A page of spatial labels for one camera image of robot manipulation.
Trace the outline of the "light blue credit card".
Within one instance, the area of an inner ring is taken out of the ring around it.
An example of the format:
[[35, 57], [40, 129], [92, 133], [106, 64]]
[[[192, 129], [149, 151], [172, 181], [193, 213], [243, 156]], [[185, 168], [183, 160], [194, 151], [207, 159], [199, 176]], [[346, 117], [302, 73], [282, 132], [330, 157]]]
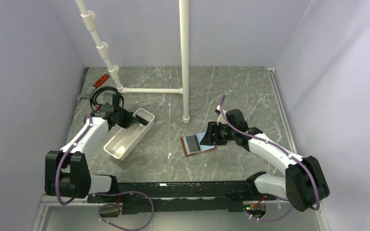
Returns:
[[198, 147], [199, 147], [200, 151], [204, 152], [204, 151], [216, 149], [217, 148], [216, 145], [200, 145], [199, 142], [201, 141], [201, 139], [203, 138], [204, 135], [205, 135], [205, 132], [200, 132], [196, 135], [197, 144], [198, 144]]

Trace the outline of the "dark grey credit card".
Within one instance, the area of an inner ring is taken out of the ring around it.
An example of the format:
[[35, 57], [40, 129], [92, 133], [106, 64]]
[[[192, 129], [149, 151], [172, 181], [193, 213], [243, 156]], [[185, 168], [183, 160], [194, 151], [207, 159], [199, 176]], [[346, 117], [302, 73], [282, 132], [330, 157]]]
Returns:
[[184, 139], [184, 142], [186, 143], [185, 148], [187, 149], [187, 153], [189, 155], [200, 152], [200, 149], [199, 149], [198, 144], [197, 144], [196, 135], [186, 136], [185, 139]]

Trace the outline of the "brown leather card holder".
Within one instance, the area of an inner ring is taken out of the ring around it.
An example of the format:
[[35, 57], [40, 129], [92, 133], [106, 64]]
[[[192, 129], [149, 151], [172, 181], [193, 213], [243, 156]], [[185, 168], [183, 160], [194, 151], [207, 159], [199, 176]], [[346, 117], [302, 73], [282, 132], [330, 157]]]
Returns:
[[190, 157], [217, 149], [216, 145], [208, 146], [200, 144], [205, 134], [206, 132], [200, 132], [195, 135], [189, 135], [180, 138], [185, 157]]

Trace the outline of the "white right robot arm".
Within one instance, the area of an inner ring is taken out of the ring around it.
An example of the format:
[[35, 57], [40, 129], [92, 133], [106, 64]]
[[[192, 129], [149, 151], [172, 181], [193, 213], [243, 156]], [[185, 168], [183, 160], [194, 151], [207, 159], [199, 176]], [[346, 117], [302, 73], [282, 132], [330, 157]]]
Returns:
[[269, 139], [261, 130], [248, 127], [247, 122], [222, 124], [210, 122], [200, 145], [225, 145], [234, 141], [245, 150], [258, 154], [283, 175], [281, 177], [260, 173], [253, 176], [246, 193], [252, 200], [264, 194], [286, 199], [298, 211], [318, 210], [321, 200], [329, 196], [330, 190], [319, 161], [313, 157], [302, 157]]

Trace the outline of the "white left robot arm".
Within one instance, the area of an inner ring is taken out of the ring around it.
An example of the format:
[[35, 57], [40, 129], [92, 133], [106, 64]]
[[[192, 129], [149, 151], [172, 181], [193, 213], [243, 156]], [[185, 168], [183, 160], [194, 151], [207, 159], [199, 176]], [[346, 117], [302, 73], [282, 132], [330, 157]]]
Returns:
[[118, 181], [112, 175], [92, 175], [87, 155], [113, 126], [120, 130], [104, 145], [103, 150], [122, 161], [154, 125], [155, 116], [143, 108], [128, 114], [127, 120], [117, 114], [87, 115], [82, 129], [58, 151], [45, 157], [45, 193], [55, 196], [61, 205], [87, 196], [101, 196], [107, 202], [119, 196]]

